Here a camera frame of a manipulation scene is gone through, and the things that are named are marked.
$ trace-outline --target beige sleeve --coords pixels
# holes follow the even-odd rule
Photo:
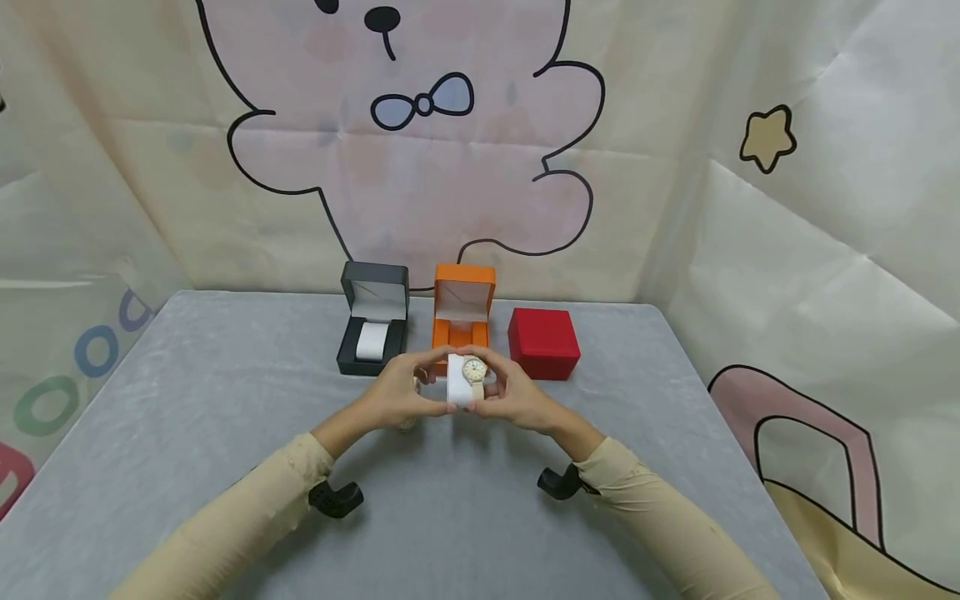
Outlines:
[[[730,537],[693,502],[607,438],[574,463],[599,503],[650,550],[684,598],[779,598]]]
[[[293,531],[333,459],[299,435],[183,523],[110,595],[116,600],[218,598],[230,579]]]

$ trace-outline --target person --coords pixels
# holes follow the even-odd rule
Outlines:
[[[465,410],[552,438],[591,495],[643,543],[686,598],[778,598],[743,551],[692,502],[651,472],[625,445],[557,402],[523,368],[489,348],[442,347],[391,360],[364,394],[293,439],[204,506],[113,591],[118,600],[215,598],[309,512],[307,493],[366,434],[413,418],[442,417],[452,404],[418,393],[449,353],[486,362],[495,381]]]

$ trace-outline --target red watch box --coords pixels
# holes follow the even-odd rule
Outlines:
[[[580,345],[565,310],[515,308],[507,328],[510,357],[531,379],[565,381],[580,360]]]

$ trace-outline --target backdrop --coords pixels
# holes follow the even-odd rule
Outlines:
[[[173,291],[462,260],[506,297],[659,306],[834,596],[955,596],[957,22],[0,0],[0,497]]]

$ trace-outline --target table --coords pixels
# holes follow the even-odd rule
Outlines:
[[[546,391],[632,448],[730,533],[784,598],[826,598],[665,319],[653,306],[570,311],[583,358]],[[0,523],[4,597],[102,598],[161,540],[295,434],[358,396],[337,373],[342,296],[180,292],[157,315]],[[409,348],[428,348],[430,299]],[[442,386],[427,393],[443,397]],[[334,469],[367,498],[308,518],[232,598],[676,597],[645,551],[578,493],[538,490],[568,464],[549,440],[470,415],[378,432]]]

